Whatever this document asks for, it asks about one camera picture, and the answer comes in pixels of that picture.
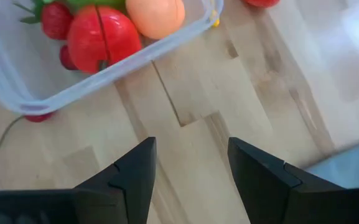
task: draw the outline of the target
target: wood grain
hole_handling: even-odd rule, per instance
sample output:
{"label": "wood grain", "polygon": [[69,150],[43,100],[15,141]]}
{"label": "wood grain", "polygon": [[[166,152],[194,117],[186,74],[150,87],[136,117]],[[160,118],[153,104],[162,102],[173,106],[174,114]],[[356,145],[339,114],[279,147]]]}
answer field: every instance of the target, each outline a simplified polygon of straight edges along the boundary
{"label": "wood grain", "polygon": [[[359,143],[359,0],[226,0],[219,27],[0,148],[0,189],[74,187],[157,137],[149,223],[248,223],[230,136],[307,167]],[[0,106],[0,135],[17,114]]]}

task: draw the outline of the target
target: orange toy fruit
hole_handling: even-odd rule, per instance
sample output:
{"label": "orange toy fruit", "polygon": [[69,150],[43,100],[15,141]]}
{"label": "orange toy fruit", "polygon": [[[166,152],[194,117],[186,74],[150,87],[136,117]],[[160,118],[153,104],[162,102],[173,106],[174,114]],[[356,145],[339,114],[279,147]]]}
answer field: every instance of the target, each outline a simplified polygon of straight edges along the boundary
{"label": "orange toy fruit", "polygon": [[126,9],[140,33],[152,39],[174,33],[185,19],[182,0],[126,0]]}
{"label": "orange toy fruit", "polygon": [[87,6],[78,12],[67,40],[74,65],[90,74],[98,73],[101,63],[112,65],[142,49],[135,25],[108,6]]}

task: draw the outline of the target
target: plastic container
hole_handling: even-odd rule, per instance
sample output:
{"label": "plastic container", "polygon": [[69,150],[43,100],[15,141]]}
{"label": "plastic container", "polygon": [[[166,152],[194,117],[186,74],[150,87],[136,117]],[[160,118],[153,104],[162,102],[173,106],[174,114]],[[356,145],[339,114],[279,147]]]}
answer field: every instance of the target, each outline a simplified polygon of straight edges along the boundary
{"label": "plastic container", "polygon": [[[32,5],[30,0],[18,2]],[[64,42],[50,40],[38,25],[20,23],[19,19],[28,14],[13,1],[0,0],[0,102],[20,114],[58,110],[208,29],[223,8],[223,0],[183,2],[186,18],[181,30],[89,76],[64,69],[58,56]]]}

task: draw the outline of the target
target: toy tomato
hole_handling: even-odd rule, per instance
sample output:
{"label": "toy tomato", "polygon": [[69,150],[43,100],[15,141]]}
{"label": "toy tomato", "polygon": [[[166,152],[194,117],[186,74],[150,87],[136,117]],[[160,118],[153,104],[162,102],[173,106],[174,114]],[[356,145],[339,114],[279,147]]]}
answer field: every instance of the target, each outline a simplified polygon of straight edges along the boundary
{"label": "toy tomato", "polygon": [[68,33],[68,50],[75,66],[90,74],[100,63],[112,65],[142,49],[134,24],[108,6],[87,6],[78,12]]}

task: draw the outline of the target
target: red toy fruit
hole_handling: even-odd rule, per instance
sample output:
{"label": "red toy fruit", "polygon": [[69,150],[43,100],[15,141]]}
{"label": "red toy fruit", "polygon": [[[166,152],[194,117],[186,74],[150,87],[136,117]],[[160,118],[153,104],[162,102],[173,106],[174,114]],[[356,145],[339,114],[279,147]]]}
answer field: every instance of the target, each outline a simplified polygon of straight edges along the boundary
{"label": "red toy fruit", "polygon": [[9,130],[11,130],[11,128],[20,120],[22,119],[26,119],[30,122],[33,123],[41,123],[43,121],[48,120],[49,118],[51,118],[55,113],[54,112],[50,112],[47,114],[42,114],[42,115],[22,115],[18,118],[16,118],[14,121],[12,121],[7,128],[5,129],[4,133],[2,134],[2,137],[0,138],[0,147],[2,146],[6,135],[8,134]]}
{"label": "red toy fruit", "polygon": [[67,45],[64,45],[60,49],[59,53],[60,63],[65,67],[67,70],[77,70],[77,67],[74,65],[72,58],[68,52]]}
{"label": "red toy fruit", "polygon": [[42,30],[51,39],[66,40],[72,21],[70,10],[60,2],[52,2],[42,8]]}
{"label": "red toy fruit", "polygon": [[54,112],[42,114],[42,115],[25,115],[24,118],[34,123],[41,123],[43,121],[48,120],[50,117],[52,117],[52,115],[54,115]]}
{"label": "red toy fruit", "polygon": [[101,62],[112,65],[142,49],[135,25],[107,6],[87,6],[79,11],[67,40],[75,66],[90,74],[100,71]]}
{"label": "red toy fruit", "polygon": [[271,7],[277,4],[280,0],[244,0],[244,1],[256,7]]}

